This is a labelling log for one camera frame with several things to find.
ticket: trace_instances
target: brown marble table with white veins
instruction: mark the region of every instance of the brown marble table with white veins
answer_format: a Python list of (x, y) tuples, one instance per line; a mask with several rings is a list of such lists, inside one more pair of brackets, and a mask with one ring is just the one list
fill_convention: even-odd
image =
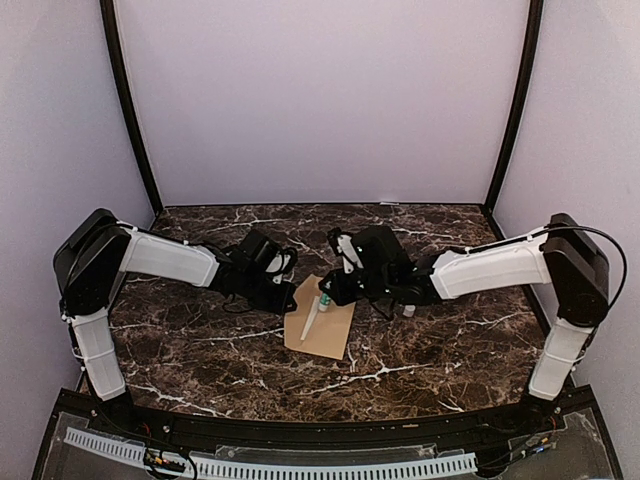
[[(328, 230), (339, 226), (355, 233), (373, 224), (390, 225), (414, 259), (495, 240), (473, 205), (173, 207), (160, 215), (154, 231), (225, 246), (258, 228), (297, 248), (293, 281), (301, 283), (340, 265), (327, 244)], [(397, 307), (393, 321), (361, 301), (340, 361), (286, 349), (281, 317), (226, 313), (223, 302), (204, 288), (129, 277), (111, 322), (137, 404), (304, 422), (476, 410), (516, 402), (544, 342), (519, 287), (418, 307), (410, 319)]]

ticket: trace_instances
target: robotic arm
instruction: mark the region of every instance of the robotic arm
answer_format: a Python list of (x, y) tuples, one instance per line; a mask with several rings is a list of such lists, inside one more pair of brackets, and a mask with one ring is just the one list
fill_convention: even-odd
[(351, 235), (334, 229), (329, 243), (343, 259), (320, 289), (337, 305), (391, 298), (431, 305), (472, 292), (552, 283), (558, 316), (529, 382), (529, 394), (554, 400), (588, 340), (609, 311), (609, 263), (566, 214), (526, 235), (410, 260), (393, 231), (368, 227)]
[(58, 249), (54, 270), (76, 355), (102, 400), (126, 390), (109, 332), (108, 309), (127, 272), (145, 273), (240, 295), (258, 310), (295, 311), (295, 285), (282, 280), (297, 261), (257, 230), (238, 245), (214, 245), (154, 235), (122, 222), (104, 209), (93, 212)]

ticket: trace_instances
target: white stick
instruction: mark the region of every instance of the white stick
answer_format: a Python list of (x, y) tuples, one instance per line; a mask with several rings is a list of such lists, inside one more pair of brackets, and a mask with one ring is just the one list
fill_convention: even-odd
[(307, 338), (307, 333), (311, 330), (311, 325), (316, 319), (316, 315), (318, 315), (318, 305), (320, 305), (320, 297), (315, 297), (313, 299), (313, 303), (311, 304), (311, 310), (309, 311), (309, 316), (307, 317), (307, 323), (304, 324), (304, 329), (302, 330), (302, 335), (300, 336), (300, 340), (304, 342), (305, 338)]

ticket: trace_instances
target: white slotted strip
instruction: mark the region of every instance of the white slotted strip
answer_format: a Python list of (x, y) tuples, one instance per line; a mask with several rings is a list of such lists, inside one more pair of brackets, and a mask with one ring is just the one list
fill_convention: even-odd
[[(145, 447), (141, 442), (123, 442), (72, 427), (67, 428), (64, 441), (114, 461), (144, 468), (142, 459)], [(165, 454), (165, 458), (185, 463), (178, 455)], [(358, 466), (263, 465), (227, 462), (194, 454), (191, 458), (197, 466), (198, 478), (216, 480), (423, 480), (477, 471), (475, 453), (413, 462)], [(182, 476), (193, 476), (190, 464)]]

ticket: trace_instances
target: white cylindrical arm segment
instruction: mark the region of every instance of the white cylindrical arm segment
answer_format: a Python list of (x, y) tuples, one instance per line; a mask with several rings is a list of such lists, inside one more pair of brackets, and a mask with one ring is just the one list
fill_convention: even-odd
[(109, 400), (125, 392), (126, 386), (116, 358), (107, 309), (70, 318), (82, 361), (98, 397)]
[(529, 237), (469, 254), (449, 250), (433, 264), (431, 280), (442, 299), (511, 285), (550, 283), (549, 270), (540, 251), (546, 238), (546, 235)]
[(553, 400), (560, 394), (591, 332), (593, 328), (576, 327), (562, 318), (556, 320), (533, 370), (529, 382), (531, 395)]
[(196, 287), (211, 284), (218, 270), (215, 255), (204, 247), (189, 246), (130, 231), (131, 241), (120, 264), (121, 272), (136, 272), (191, 283)]

